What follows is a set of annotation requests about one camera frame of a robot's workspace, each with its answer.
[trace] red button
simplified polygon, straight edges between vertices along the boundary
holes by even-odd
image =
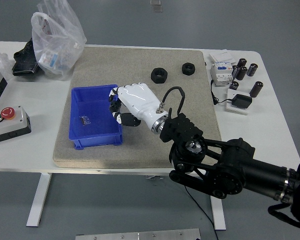
[[[6,107],[1,111],[1,117],[11,119],[15,116],[15,110],[12,107]]]

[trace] white table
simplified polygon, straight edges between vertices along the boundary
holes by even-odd
[[[0,53],[6,53],[10,59],[13,59],[13,54],[22,49],[25,44],[25,42],[0,42]],[[209,53],[213,50],[200,50],[203,52],[209,74],[212,64]],[[241,137],[256,148],[255,159],[297,169],[300,158],[261,56],[253,51],[229,52],[236,60],[247,59],[248,66],[251,63],[258,65],[253,77],[246,76],[239,82],[238,90],[249,93],[256,81],[263,82],[264,87],[258,97],[253,99],[248,115],[226,111],[225,102],[215,106],[221,139],[228,141]],[[53,162],[53,151],[70,81],[71,76],[64,80],[55,80],[44,75],[30,78],[14,77],[7,81],[8,85],[0,98],[0,110],[7,106],[21,105],[31,121],[31,134],[0,142],[0,171],[41,173],[27,226],[39,224],[52,173],[167,175],[172,170],[171,168],[87,169],[56,166]],[[227,87],[212,87],[212,90],[220,100],[227,98]],[[225,230],[221,200],[212,197],[211,205],[215,229]]]

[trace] beige mat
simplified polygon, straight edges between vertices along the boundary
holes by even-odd
[[[195,73],[191,76],[184,75],[181,71],[182,65],[187,62],[195,65]],[[152,82],[150,75],[154,68],[164,68],[168,72],[164,84]],[[57,166],[106,169],[171,168],[169,152],[172,141],[163,143],[159,135],[153,134],[144,122],[138,127],[123,126],[123,144],[120,146],[103,145],[75,150],[73,142],[68,138],[72,88],[108,84],[124,86],[138,82],[146,83],[160,101],[169,88],[182,87],[185,101],[181,112],[203,130],[205,138],[221,139],[202,52],[86,47],[74,67],[54,147],[53,160]],[[172,107],[172,112],[175,113],[180,99],[179,91],[172,91],[166,100],[165,109]],[[215,162],[209,157],[204,161],[208,164]]]

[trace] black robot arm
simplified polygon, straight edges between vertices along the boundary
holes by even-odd
[[[173,140],[169,160],[174,169],[171,180],[202,193],[224,199],[243,188],[268,196],[280,204],[269,207],[276,218],[300,228],[300,165],[297,171],[253,158],[255,148],[242,138],[227,142],[204,139],[203,132],[183,114],[171,118],[171,111],[160,133],[163,142]],[[221,153],[212,151],[218,148]],[[217,163],[202,163],[209,156]],[[198,176],[189,175],[195,172]],[[293,220],[277,210],[291,207]]]

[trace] black hex nut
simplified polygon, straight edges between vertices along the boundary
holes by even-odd
[[[153,69],[151,73],[151,79],[155,84],[164,84],[167,80],[167,77],[168,72],[162,67],[157,67]]]
[[[195,65],[193,65],[190,62],[186,62],[185,64],[182,65],[182,73],[185,75],[192,75],[196,71]]]

